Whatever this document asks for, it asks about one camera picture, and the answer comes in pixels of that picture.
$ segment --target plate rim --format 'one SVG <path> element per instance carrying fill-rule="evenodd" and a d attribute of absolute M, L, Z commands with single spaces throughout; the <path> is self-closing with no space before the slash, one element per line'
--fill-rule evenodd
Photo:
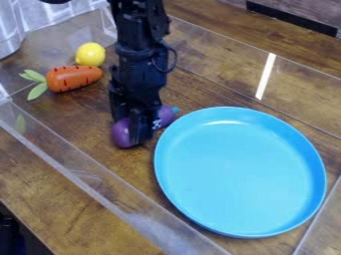
<path fill-rule="evenodd" d="M 209 112 L 209 111 L 244 111 L 244 112 L 251 112 L 251 113 L 255 113 L 255 114 L 259 114 L 267 118 L 269 118 L 271 120 L 276 121 L 276 122 L 280 122 L 287 128 L 291 128 L 298 135 L 302 136 L 302 138 L 304 139 L 304 141 L 307 142 L 307 145 L 310 145 L 311 149 L 312 149 L 312 152 L 315 153 L 315 156 L 318 156 L 318 161 L 319 161 L 319 168 L 322 168 L 322 175 L 324 177 L 324 179 L 322 180 L 323 183 L 324 183 L 324 186 L 323 186 L 323 192 L 322 192 L 322 199 L 320 201 L 316 203 L 316 208 L 310 211 L 310 213 L 307 213 L 307 215 L 303 217 L 304 219 L 298 222 L 296 224 L 294 224 L 291 227 L 288 228 L 284 228 L 279 231 L 273 231 L 273 233 L 269 233 L 269 234 L 239 234 L 239 233 L 228 233 L 228 232 L 224 232 L 224 231 L 220 231 L 217 229 L 213 229 L 211 228 L 209 226 L 205 226 L 205 224 L 203 224 L 201 222 L 199 222 L 196 220 L 196 218 L 191 215 L 191 212 L 188 212 L 188 210 L 185 210 L 181 206 L 179 206 L 177 202 L 176 202 L 176 199 L 173 199 L 172 195 L 170 195 L 170 192 L 169 192 L 169 189 L 166 188 L 165 184 L 164 184 L 164 181 L 162 181 L 162 177 L 161 177 L 161 170 L 158 169 L 158 156 L 160 156 L 160 153 L 161 153 L 161 147 L 164 145 L 164 140 L 165 140 L 165 137 L 168 135 L 168 133 L 172 131 L 172 127 L 175 127 L 176 125 L 180 124 L 180 122 L 183 122 L 184 120 L 189 119 L 193 117 L 193 115 L 197 115 L 203 112 Z M 162 189 L 162 192 L 166 196 L 166 198 L 169 199 L 172 205 L 177 208 L 177 210 L 181 212 L 181 214 L 192 221 L 195 222 L 196 224 L 199 224 L 203 228 L 208 229 L 209 231 L 215 232 L 215 233 L 219 233 L 224 236 L 229 236 L 229 237 L 233 237 L 233 238 L 243 238 L 243 239 L 251 239 L 251 238 L 265 238 L 265 237 L 271 237 L 271 236 L 276 236 L 279 234 L 283 234 L 291 230 L 294 230 L 295 228 L 298 228 L 299 226 L 302 226 L 312 217 L 314 215 L 318 213 L 319 209 L 322 208 L 322 205 L 324 203 L 324 200 L 326 200 L 326 195 L 327 195 L 327 189 L 328 189 L 328 176 L 327 176 L 327 169 L 326 169 L 326 164 L 324 164 L 324 160 L 322 158 L 322 155 L 320 155 L 320 152 L 315 146 L 315 144 L 312 143 L 312 141 L 308 139 L 308 137 L 306 136 L 306 134 L 292 125 L 290 124 L 288 122 L 285 122 L 283 119 L 280 119 L 279 117 L 265 113 L 265 112 L 261 112 L 261 111 L 257 111 L 255 109 L 251 109 L 251 108 L 241 108 L 241 107 L 212 107 L 212 108 L 204 108 L 204 109 L 200 109 L 200 110 L 196 110 L 193 112 L 191 112 L 189 114 L 184 115 L 183 117 L 180 117 L 172 124 L 170 126 L 168 127 L 168 129 L 165 130 L 160 140 L 158 140 L 158 144 L 157 144 L 157 148 L 156 148 L 156 155 L 154 155 L 154 168 L 156 168 L 156 176 L 157 176 L 157 181 L 158 181 L 158 185 L 160 185 L 160 188 Z"/>

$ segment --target clear plastic bin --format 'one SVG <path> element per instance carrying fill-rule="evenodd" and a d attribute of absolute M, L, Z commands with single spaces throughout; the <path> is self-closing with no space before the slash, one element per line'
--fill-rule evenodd
<path fill-rule="evenodd" d="M 340 106 L 340 79 L 176 17 L 172 19 L 168 41 L 179 50 L 179 68 L 164 90 L 165 103 L 179 106 L 183 115 L 207 107 L 240 106 L 279 116 L 314 141 L 328 162 L 332 188 L 340 174 L 340 159 L 336 158 L 341 143 L 341 116 L 336 107 Z M 47 36 L 57 38 L 49 47 L 43 43 Z M 315 241 L 314 233 L 322 229 L 320 219 L 324 215 L 330 217 L 327 205 L 308 232 L 312 221 L 280 236 L 260 240 L 220 236 L 184 218 L 166 200 L 154 176 L 152 157 L 161 132 L 152 142 L 132 150 L 116 148 L 110 141 L 109 72 L 100 83 L 85 89 L 66 95 L 47 93 L 37 102 L 27 102 L 34 84 L 18 76 L 25 69 L 45 73 L 55 66 L 73 64 L 78 46 L 97 41 L 109 47 L 108 70 L 118 60 L 112 46 L 116 39 L 108 8 L 33 32 L 19 55 L 39 44 L 41 50 L 31 54 L 41 61 L 25 61 L 19 65 L 10 59 L 2 64 L 2 72 L 7 74 L 0 81 L 2 128 L 169 254 L 285 255 L 295 252 L 303 240 L 296 251 L 302 252 L 307 243 Z M 136 162 L 120 161 L 128 153 L 136 156 Z"/>

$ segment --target toy vegetable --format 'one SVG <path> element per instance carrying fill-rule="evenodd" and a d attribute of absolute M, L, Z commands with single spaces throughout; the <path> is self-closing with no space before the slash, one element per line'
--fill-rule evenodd
<path fill-rule="evenodd" d="M 46 77 L 34 70 L 26 70 L 21 76 L 41 83 L 29 94 L 31 101 L 38 99 L 49 89 L 55 93 L 62 93 L 97 82 L 104 76 L 104 71 L 90 66 L 66 66 L 51 69 Z"/>
<path fill-rule="evenodd" d="M 165 128 L 175 121 L 176 114 L 179 113 L 179 107 L 164 105 L 160 110 L 160 118 L 162 119 L 161 128 Z M 113 126 L 113 140 L 118 147 L 133 147 L 130 141 L 130 118 L 124 118 Z"/>

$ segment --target wooden table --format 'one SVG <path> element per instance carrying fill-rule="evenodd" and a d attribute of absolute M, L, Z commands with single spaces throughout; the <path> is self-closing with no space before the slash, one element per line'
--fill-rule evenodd
<path fill-rule="evenodd" d="M 189 4 L 188 1 L 172 0 L 168 1 L 168 9 L 172 15 L 193 24 L 334 76 L 341 77 L 339 62 L 341 44 L 336 39 L 229 7 L 219 1 L 193 0 Z M 88 18 L 81 17 L 80 19 L 81 24 L 88 24 Z M 82 29 L 80 23 L 73 24 L 72 22 L 65 30 L 73 29 L 73 26 L 74 28 L 80 26 Z M 11 77 L 5 79 L 2 83 L 13 83 L 18 86 L 11 90 L 18 91 L 29 85 L 17 76 L 21 70 L 34 67 L 45 72 L 54 65 L 65 65 L 73 62 L 73 51 L 54 50 L 50 52 L 42 50 L 46 49 L 45 44 L 47 43 L 45 41 L 47 40 L 46 32 L 43 32 L 35 32 L 35 36 L 27 39 L 23 49 L 2 62 L 2 72 L 7 72 L 7 77 Z M 55 33 L 64 33 L 64 31 L 57 29 Z M 177 37 L 181 37 L 181 33 L 175 31 L 175 39 Z M 51 48 L 55 49 L 54 40 L 50 43 Z M 201 47 L 201 43 L 195 41 L 193 46 Z M 257 55 L 260 59 L 267 56 L 267 53 L 256 52 L 260 54 L 260 56 Z M 217 57 L 224 56 L 220 50 L 212 53 Z M 212 61 L 207 55 L 203 55 L 203 59 L 208 62 Z M 188 65 L 187 60 L 181 62 L 183 65 Z M 105 68 L 109 68 L 116 61 L 113 49 L 109 49 Z M 323 87 L 314 87 L 310 90 L 303 87 L 298 92 L 292 91 L 294 88 L 290 86 L 283 91 L 275 91 L 271 94 L 272 97 L 264 101 L 259 101 L 249 95 L 253 84 L 248 80 L 243 83 L 231 83 L 233 90 L 220 85 L 223 80 L 227 81 L 232 77 L 237 77 L 239 69 L 236 69 L 235 75 L 233 69 L 231 69 L 232 73 L 227 76 L 224 76 L 225 73 L 219 73 L 221 80 L 216 80 L 209 71 L 216 67 L 215 62 L 212 64 L 212 69 L 192 66 L 201 71 L 201 76 L 184 68 L 176 70 L 170 75 L 170 84 L 164 90 L 166 102 L 179 104 L 183 114 L 212 106 L 244 106 L 281 117 L 314 141 L 327 165 L 331 187 L 340 175 L 339 165 L 341 159 L 338 154 L 341 141 L 339 126 L 327 122 L 326 116 L 336 115 L 339 117 L 339 114 L 336 107 L 331 108 L 328 104 L 322 104 L 318 109 L 310 103 L 310 99 L 312 101 L 311 95 L 331 96 L 331 93 L 328 94 Z M 249 72 L 253 72 L 253 68 L 255 66 L 249 67 Z M 245 67 L 240 67 L 240 70 L 248 72 Z M 298 76 L 294 76 L 299 80 L 295 79 L 294 81 L 302 81 L 300 72 Z M 284 81 L 288 80 L 288 77 L 279 77 L 279 79 Z M 14 95 L 14 102 L 101 164 L 113 169 L 120 177 L 136 186 L 141 192 L 188 222 L 166 200 L 152 170 L 152 156 L 161 134 L 148 144 L 130 150 L 120 150 L 109 142 L 106 133 L 109 133 L 113 121 L 108 99 L 108 83 L 109 77 L 105 77 L 92 87 L 60 96 L 47 94 L 35 103 L 26 102 L 25 95 L 27 91 L 25 91 Z M 283 105 L 284 102 L 280 101 L 283 99 L 280 96 L 284 99 L 298 99 L 302 96 L 303 112 L 298 111 L 295 106 Z M 314 111 L 319 111 L 320 114 L 323 113 L 322 116 L 311 117 L 307 114 L 311 108 L 314 108 Z M 57 254 L 164 254 L 164 251 L 146 237 L 86 194 L 5 129 L 0 130 L 0 134 L 2 202 Z M 193 227 L 232 254 L 267 255 L 292 254 L 310 223 L 277 237 L 248 241 L 223 237 L 195 225 Z"/>

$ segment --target plastic toy fruit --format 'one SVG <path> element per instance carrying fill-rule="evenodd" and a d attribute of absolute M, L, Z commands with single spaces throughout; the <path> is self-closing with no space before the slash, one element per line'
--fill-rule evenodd
<path fill-rule="evenodd" d="M 98 43 L 84 44 L 77 52 L 77 63 L 82 66 L 100 67 L 106 60 L 106 49 Z"/>
<path fill-rule="evenodd" d="M 160 127 L 165 128 L 175 121 L 175 116 L 179 113 L 179 108 L 164 105 L 160 111 L 160 118 L 162 119 L 162 125 Z M 118 147 L 128 148 L 133 147 L 130 141 L 130 119 L 125 118 L 120 122 L 117 122 L 113 126 L 113 140 Z"/>
<path fill-rule="evenodd" d="M 29 100 L 35 100 L 49 89 L 62 93 L 97 82 L 104 76 L 104 71 L 90 66 L 68 66 L 51 69 L 46 77 L 34 70 L 26 70 L 21 76 L 41 83 L 29 94 Z"/>

